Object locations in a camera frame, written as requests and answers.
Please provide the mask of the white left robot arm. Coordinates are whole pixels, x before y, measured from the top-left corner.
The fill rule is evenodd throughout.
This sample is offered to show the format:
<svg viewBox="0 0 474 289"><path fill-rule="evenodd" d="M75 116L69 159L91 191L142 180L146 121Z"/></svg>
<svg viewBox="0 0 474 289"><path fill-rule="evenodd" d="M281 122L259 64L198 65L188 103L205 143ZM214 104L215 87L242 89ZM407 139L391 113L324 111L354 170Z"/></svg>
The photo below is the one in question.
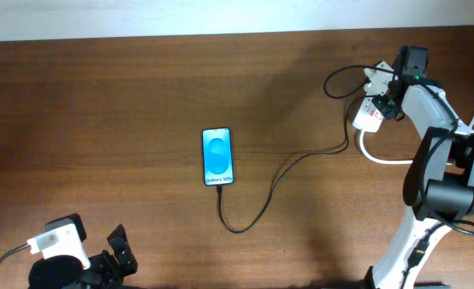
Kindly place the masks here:
<svg viewBox="0 0 474 289"><path fill-rule="evenodd" d="M123 226L107 237L112 251L87 256L83 249L86 233L74 223L61 224L27 240L32 254L43 257L30 269L30 288L121 288L134 275L138 262L129 246Z"/></svg>

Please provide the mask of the white USB charger adapter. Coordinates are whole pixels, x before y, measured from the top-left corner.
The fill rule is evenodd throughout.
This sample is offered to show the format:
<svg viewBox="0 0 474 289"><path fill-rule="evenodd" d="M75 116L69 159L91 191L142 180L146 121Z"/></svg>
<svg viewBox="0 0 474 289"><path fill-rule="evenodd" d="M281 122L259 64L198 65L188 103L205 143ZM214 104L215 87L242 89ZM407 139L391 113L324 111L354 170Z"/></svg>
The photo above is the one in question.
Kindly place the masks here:
<svg viewBox="0 0 474 289"><path fill-rule="evenodd" d="M393 69L388 63L382 61L378 63L375 69L365 68L364 74L369 83L364 86L366 96L385 96L388 91L388 84L392 80Z"/></svg>

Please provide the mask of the white power strip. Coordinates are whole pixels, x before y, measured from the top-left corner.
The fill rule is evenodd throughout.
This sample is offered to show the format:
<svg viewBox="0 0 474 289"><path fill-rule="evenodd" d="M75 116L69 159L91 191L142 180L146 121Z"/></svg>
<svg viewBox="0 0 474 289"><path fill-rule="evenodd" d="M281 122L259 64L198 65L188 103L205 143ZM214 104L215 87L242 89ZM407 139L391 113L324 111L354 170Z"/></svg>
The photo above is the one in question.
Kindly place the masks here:
<svg viewBox="0 0 474 289"><path fill-rule="evenodd" d="M377 132L383 122L384 116L372 103L373 96L366 96L352 122L352 125L364 132Z"/></svg>

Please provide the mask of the blue Samsung smartphone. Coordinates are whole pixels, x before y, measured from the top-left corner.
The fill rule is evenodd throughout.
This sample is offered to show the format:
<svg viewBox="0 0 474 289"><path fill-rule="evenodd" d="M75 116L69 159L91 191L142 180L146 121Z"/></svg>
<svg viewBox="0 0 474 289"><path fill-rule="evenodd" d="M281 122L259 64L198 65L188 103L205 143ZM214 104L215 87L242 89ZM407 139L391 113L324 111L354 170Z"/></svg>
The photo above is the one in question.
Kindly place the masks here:
<svg viewBox="0 0 474 289"><path fill-rule="evenodd" d="M204 181L207 186L234 182L231 134L228 128L205 129L202 132Z"/></svg>

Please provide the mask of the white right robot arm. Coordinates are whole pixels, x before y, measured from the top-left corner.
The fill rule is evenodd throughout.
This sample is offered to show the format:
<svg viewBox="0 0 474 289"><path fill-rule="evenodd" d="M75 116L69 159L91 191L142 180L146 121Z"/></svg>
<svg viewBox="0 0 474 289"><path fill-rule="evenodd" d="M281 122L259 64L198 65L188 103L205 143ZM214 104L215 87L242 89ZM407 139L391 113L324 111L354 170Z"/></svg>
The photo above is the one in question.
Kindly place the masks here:
<svg viewBox="0 0 474 289"><path fill-rule="evenodd" d="M445 234L474 237L474 131L427 78L427 65L427 48L404 46L392 68L370 78L372 104L387 119L409 117L421 143L403 182L403 220L364 288L413 288Z"/></svg>

